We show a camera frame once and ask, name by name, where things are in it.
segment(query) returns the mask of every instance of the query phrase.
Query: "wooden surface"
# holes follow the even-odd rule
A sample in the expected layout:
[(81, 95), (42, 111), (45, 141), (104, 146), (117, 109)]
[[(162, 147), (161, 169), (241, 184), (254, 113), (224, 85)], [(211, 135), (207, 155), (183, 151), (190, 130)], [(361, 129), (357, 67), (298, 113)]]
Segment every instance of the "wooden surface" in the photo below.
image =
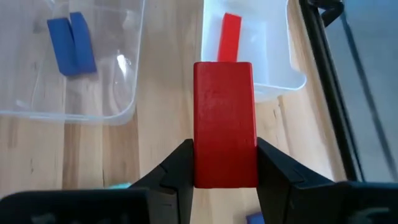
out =
[[(202, 0), (147, 0), (137, 109), (122, 126), (0, 117), (0, 197), (32, 189), (90, 189), (134, 182), (193, 137), (193, 63), (200, 58)], [(289, 4), (296, 67), (305, 88), (256, 105), (257, 135), (309, 168), (344, 179), (308, 37)], [(254, 189), (195, 189), (192, 223), (244, 223)]]

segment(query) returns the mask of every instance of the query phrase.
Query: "blue block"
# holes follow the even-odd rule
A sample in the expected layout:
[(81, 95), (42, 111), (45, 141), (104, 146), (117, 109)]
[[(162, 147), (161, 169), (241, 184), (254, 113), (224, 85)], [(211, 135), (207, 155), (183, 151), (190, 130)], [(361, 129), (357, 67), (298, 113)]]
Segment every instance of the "blue block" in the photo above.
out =
[(76, 60), (81, 73), (96, 72), (93, 49), (85, 18), (80, 12), (70, 14), (72, 33), (75, 40)]
[(248, 224), (265, 224), (264, 217), (261, 212), (247, 216), (246, 220), (248, 221)]
[(69, 20), (67, 18), (49, 19), (47, 25), (60, 73), (65, 76), (78, 75), (80, 69), (76, 60), (75, 43)]

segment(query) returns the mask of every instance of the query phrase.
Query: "clear plastic bin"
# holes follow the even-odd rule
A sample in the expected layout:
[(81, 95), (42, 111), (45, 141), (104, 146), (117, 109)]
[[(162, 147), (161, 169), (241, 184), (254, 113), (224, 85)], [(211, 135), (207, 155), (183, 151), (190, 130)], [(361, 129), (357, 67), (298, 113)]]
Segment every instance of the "clear plastic bin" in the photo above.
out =
[[(0, 0), (0, 114), (110, 124), (131, 118), (144, 0), (130, 0), (128, 9), (120, 1), (94, 2)], [(77, 11), (98, 71), (67, 78), (58, 71), (47, 20)]]
[(301, 89), (304, 74), (290, 64), (287, 0), (204, 0), (201, 60), (217, 59), (226, 12), (242, 17), (239, 62), (251, 62), (256, 102)]

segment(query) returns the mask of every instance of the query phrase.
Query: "plastic tray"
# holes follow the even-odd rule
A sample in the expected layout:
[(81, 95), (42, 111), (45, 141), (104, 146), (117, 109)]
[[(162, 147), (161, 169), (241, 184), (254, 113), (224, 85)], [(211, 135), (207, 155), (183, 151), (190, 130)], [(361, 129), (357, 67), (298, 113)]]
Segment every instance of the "plastic tray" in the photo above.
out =
[[(131, 118), (144, 0), (131, 0), (128, 10), (90, 2), (0, 1), (0, 114), (111, 124)], [(98, 72), (67, 78), (58, 71), (47, 19), (76, 11), (87, 21)]]
[(252, 63), (256, 102), (304, 86), (306, 76), (290, 64), (286, 0), (205, 0), (202, 61), (217, 59), (226, 12), (242, 17), (238, 61)]

